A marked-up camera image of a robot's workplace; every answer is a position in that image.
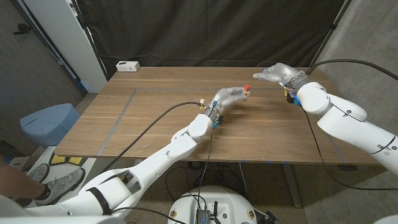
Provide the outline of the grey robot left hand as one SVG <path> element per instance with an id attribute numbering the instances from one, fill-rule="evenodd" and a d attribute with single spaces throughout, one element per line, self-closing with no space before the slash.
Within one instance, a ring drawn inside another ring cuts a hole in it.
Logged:
<path id="1" fill-rule="evenodd" d="M 224 109 L 236 101 L 244 101 L 250 95 L 249 87 L 230 87 L 220 89 L 208 105 L 205 106 L 205 114 L 212 121 L 216 121 Z"/>

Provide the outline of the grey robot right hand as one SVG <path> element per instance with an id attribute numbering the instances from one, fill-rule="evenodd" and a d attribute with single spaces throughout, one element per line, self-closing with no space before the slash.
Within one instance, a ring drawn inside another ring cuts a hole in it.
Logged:
<path id="1" fill-rule="evenodd" d="M 310 83 L 304 71 L 297 70 L 284 63 L 276 63 L 261 73 L 255 73 L 253 77 L 258 80 L 279 83 L 282 86 L 291 87 L 293 89 L 300 89 L 302 86 Z"/>

